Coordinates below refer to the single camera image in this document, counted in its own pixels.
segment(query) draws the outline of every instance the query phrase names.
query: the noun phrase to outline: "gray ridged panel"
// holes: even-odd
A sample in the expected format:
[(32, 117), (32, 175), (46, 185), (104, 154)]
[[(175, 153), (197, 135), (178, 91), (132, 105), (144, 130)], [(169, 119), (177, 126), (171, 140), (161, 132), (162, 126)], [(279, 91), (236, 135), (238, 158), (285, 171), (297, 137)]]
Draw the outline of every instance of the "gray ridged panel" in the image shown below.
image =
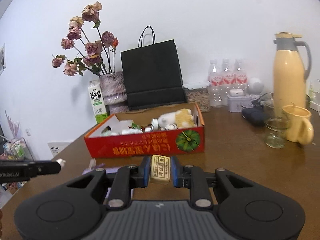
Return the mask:
[(235, 240), (210, 212), (193, 210), (187, 201), (133, 201), (109, 212), (83, 240)]

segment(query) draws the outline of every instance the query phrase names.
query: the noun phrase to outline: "clear plastic water bottle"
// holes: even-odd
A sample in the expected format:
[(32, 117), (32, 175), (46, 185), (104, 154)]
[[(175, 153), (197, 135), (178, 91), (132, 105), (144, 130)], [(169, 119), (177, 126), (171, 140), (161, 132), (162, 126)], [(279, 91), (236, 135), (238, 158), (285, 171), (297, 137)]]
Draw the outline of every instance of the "clear plastic water bottle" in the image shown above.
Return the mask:
[(223, 76), (223, 95), (222, 104), (224, 106), (228, 105), (228, 93), (230, 89), (234, 88), (235, 85), (235, 74), (230, 70), (229, 59), (224, 58), (222, 60), (222, 76)]
[(247, 87), (247, 72), (241, 59), (236, 59), (234, 73), (236, 77), (236, 88), (245, 91)]
[(217, 65), (217, 60), (210, 60), (210, 67), (208, 73), (208, 80), (211, 83), (210, 91), (210, 105), (214, 107), (222, 106), (222, 73)]

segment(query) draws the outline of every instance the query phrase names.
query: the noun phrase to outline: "yellow mug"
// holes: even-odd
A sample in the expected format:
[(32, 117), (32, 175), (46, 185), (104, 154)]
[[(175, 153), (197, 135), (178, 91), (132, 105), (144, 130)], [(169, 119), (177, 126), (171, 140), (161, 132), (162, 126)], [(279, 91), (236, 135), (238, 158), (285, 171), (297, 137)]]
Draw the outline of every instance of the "yellow mug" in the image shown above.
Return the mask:
[(289, 118), (289, 128), (285, 132), (288, 141), (309, 144), (313, 139), (313, 126), (310, 122), (311, 113), (300, 106), (283, 106)]

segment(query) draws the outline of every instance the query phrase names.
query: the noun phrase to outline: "black paper bag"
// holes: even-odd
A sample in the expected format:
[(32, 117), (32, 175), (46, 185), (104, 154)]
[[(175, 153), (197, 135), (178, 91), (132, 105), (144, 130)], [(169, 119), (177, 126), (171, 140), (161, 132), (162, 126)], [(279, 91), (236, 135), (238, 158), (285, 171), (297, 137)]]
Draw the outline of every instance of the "black paper bag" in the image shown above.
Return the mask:
[(185, 103), (186, 97), (174, 41), (156, 43), (152, 30), (153, 44), (142, 47), (143, 34), (144, 31), (140, 36), (138, 48), (121, 52), (129, 109)]

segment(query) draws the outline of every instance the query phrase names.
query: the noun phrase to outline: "black bag handle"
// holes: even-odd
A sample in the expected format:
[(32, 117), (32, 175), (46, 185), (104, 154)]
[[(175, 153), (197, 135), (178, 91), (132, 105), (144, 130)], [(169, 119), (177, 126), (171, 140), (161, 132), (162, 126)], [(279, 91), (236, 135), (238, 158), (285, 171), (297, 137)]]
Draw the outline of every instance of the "black bag handle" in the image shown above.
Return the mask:
[(144, 34), (144, 31), (145, 31), (147, 28), (150, 28), (151, 31), (152, 31), (152, 42), (153, 42), (153, 44), (156, 43), (156, 35), (155, 35), (155, 32), (153, 31), (153, 28), (152, 28), (150, 25), (148, 25), (147, 27), (144, 28), (143, 32), (142, 32), (141, 35), (140, 35), (140, 38), (139, 38), (139, 41), (138, 41), (138, 48), (140, 48), (140, 40), (141, 40), (141, 47), (142, 47), (143, 34)]

